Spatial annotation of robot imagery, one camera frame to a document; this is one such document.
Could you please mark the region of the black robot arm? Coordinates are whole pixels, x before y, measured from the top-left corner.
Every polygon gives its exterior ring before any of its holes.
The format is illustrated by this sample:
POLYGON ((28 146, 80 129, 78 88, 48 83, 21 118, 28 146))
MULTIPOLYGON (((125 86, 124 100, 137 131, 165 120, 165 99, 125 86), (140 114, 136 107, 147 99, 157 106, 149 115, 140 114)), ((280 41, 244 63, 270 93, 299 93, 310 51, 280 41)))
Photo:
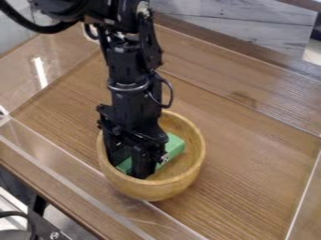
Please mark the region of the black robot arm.
POLYGON ((161 88, 171 84, 159 76, 161 47, 157 43, 149 0, 28 0, 30 6, 57 23, 42 26, 29 21, 0 0, 0 11, 40 34, 56 34, 76 23, 99 42, 109 76, 111 104, 96 106, 99 127, 109 164, 131 160, 129 176, 144 179, 167 159, 169 137, 159 126, 161 88))

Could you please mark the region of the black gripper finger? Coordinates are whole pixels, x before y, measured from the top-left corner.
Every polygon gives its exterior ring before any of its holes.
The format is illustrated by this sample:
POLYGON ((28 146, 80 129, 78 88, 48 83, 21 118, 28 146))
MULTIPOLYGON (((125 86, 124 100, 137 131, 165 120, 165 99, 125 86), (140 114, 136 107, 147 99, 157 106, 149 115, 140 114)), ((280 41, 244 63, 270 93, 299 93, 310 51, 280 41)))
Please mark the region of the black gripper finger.
POLYGON ((131 149, 131 176, 137 179, 145 179, 155 173, 157 164, 168 159, 165 145, 157 146, 133 146, 131 149))
POLYGON ((131 148, 124 140, 125 131, 111 120, 101 120, 100 128, 109 164, 116 167, 131 156, 131 148))

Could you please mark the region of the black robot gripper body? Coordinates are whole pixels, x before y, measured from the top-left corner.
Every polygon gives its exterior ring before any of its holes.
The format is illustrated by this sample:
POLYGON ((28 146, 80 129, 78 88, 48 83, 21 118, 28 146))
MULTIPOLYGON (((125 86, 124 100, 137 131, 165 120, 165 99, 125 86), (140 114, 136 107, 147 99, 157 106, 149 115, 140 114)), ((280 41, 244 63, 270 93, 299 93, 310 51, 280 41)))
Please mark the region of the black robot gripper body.
POLYGON ((161 84, 149 83, 131 88, 109 86, 111 105, 100 104, 96 111, 101 120, 125 131, 125 144, 129 151, 133 146, 157 146, 169 141, 159 125, 161 116, 161 84))

